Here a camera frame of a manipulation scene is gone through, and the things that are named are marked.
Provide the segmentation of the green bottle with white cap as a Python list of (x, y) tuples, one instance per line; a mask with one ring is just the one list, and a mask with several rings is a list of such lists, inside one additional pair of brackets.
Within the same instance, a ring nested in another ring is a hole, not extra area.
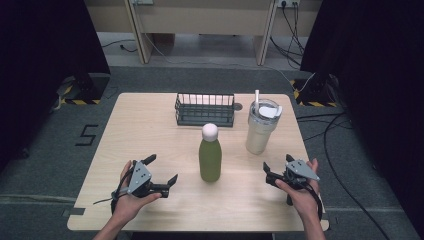
[(218, 127), (213, 123), (202, 127), (202, 141), (199, 146), (201, 178), (206, 182), (216, 182), (221, 175), (222, 149), (218, 140)]

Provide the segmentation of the person's left hand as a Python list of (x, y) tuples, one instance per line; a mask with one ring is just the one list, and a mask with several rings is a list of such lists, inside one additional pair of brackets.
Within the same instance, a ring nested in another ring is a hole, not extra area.
[(123, 195), (118, 199), (111, 219), (114, 223), (125, 225), (134, 219), (144, 206), (161, 197), (162, 195), (160, 193), (153, 193), (143, 198), (133, 195)]

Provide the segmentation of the cream tumbler with straw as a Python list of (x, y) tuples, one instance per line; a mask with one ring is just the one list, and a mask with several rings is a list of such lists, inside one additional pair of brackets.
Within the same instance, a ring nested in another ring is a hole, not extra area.
[(255, 91), (254, 101), (249, 107), (246, 149), (255, 155), (263, 153), (271, 134), (276, 129), (283, 107), (275, 101), (260, 97)]

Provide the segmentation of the person's right hand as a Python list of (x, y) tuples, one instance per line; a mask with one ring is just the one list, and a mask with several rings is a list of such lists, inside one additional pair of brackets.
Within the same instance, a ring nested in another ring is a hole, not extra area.
[[(317, 173), (318, 161), (316, 158), (306, 162), (306, 164), (312, 169), (312, 171)], [(314, 192), (319, 195), (318, 182), (315, 180), (308, 180), (308, 183), (313, 188)], [(318, 204), (307, 190), (294, 190), (288, 184), (278, 179), (275, 181), (275, 184), (292, 198), (294, 207), (302, 221), (315, 221), (320, 224), (320, 219), (318, 216)]]

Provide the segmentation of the black wire basket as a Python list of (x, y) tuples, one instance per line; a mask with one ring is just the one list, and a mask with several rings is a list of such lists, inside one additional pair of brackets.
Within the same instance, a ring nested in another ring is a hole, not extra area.
[(218, 127), (234, 124), (233, 94), (178, 93), (175, 101), (175, 118), (179, 126), (203, 126), (208, 123)]

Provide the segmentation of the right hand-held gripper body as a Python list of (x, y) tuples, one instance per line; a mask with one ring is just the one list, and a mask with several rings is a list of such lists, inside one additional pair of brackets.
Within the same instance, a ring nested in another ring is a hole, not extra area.
[(283, 182), (294, 190), (307, 190), (319, 203), (318, 194), (309, 184), (309, 180), (319, 181), (320, 178), (303, 160), (292, 160), (286, 163), (286, 169), (283, 172)]

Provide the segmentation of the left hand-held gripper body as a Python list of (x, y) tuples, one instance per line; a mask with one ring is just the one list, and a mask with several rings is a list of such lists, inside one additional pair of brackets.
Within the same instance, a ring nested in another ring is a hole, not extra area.
[(149, 194), (152, 174), (143, 161), (136, 161), (131, 168), (131, 177), (126, 192), (138, 198)]

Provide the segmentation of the black curtain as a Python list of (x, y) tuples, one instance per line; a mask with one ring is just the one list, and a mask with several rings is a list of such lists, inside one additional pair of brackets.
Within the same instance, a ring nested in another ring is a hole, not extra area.
[(322, 0), (301, 68), (337, 77), (369, 153), (424, 239), (424, 0)]
[(31, 139), (65, 78), (108, 71), (84, 0), (0, 0), (0, 171)]

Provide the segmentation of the stand base with striped tape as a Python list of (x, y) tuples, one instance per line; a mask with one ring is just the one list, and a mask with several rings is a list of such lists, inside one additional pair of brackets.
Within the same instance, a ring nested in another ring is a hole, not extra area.
[(97, 105), (109, 83), (106, 73), (89, 73), (87, 78), (67, 77), (63, 84), (64, 92), (59, 94), (61, 104)]
[(306, 79), (290, 81), (295, 101), (301, 106), (336, 107), (328, 77), (312, 74)]

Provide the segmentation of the beige wooden desk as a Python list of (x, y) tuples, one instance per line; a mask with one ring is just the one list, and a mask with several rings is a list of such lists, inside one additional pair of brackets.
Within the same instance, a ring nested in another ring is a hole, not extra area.
[(256, 63), (265, 63), (271, 37), (289, 36), (285, 22), (300, 37), (310, 35), (323, 0), (300, 0), (295, 8), (279, 8), (276, 0), (154, 0), (133, 5), (131, 0), (84, 0), (98, 32), (131, 32), (140, 62), (147, 64), (154, 34), (242, 35), (253, 38)]

